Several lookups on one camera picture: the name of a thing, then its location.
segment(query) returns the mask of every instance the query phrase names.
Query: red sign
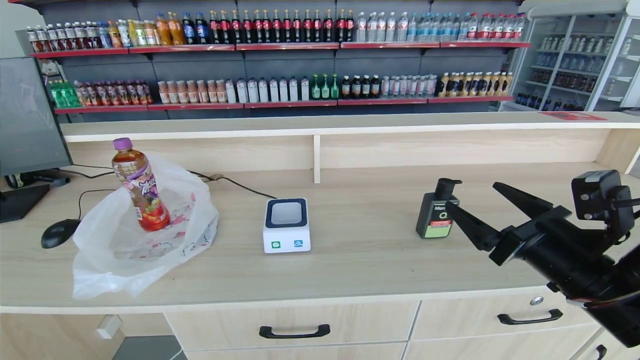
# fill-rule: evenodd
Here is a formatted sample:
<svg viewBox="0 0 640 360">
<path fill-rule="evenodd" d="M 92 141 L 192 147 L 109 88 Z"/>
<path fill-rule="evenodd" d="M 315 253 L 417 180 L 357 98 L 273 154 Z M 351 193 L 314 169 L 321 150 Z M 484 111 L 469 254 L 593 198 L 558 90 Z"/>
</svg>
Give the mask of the red sign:
<svg viewBox="0 0 640 360">
<path fill-rule="evenodd" d="M 562 120 L 567 121 L 609 121 L 602 117 L 597 117 L 593 115 L 589 115 L 581 112 L 571 112 L 571 111 L 552 111 L 552 112 L 541 112 L 541 114 L 557 117 Z"/>
</svg>

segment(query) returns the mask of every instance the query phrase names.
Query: computer monitor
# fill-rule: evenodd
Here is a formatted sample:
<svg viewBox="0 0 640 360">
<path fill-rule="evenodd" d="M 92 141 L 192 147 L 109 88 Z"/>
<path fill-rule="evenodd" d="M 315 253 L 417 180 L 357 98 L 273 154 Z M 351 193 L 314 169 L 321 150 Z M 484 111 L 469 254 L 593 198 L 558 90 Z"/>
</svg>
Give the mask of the computer monitor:
<svg viewBox="0 0 640 360">
<path fill-rule="evenodd" d="M 0 178 L 71 165 L 34 58 L 0 59 Z M 49 185 L 0 193 L 0 223 L 24 218 Z"/>
</svg>

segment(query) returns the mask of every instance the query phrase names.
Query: floor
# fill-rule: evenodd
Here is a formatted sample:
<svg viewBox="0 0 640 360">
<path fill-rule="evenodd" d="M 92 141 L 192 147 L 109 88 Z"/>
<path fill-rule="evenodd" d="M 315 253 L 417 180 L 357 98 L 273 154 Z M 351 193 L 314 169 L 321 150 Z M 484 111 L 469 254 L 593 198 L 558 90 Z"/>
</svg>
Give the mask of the floor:
<svg viewBox="0 0 640 360">
<path fill-rule="evenodd" d="M 175 336 L 125 338 L 113 360 L 187 360 Z"/>
</svg>

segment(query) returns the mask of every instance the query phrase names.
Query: display fridge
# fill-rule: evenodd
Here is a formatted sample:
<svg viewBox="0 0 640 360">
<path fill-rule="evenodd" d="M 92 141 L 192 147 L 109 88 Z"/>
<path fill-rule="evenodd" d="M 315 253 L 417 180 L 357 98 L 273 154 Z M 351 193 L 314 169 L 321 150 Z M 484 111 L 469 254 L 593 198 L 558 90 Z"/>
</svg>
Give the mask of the display fridge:
<svg viewBox="0 0 640 360">
<path fill-rule="evenodd" d="M 500 111 L 609 111 L 639 105 L 640 0 L 537 6 Z"/>
</svg>

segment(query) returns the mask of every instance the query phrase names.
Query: computer mouse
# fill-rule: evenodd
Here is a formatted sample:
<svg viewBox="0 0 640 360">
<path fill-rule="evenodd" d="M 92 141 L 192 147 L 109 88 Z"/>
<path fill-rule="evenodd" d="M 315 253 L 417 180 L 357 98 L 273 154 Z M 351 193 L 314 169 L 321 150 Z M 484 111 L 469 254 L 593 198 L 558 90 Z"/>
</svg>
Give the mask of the computer mouse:
<svg viewBox="0 0 640 360">
<path fill-rule="evenodd" d="M 78 225 L 80 225 L 80 220 L 68 218 L 49 226 L 42 233 L 42 248 L 51 249 L 69 240 Z"/>
</svg>

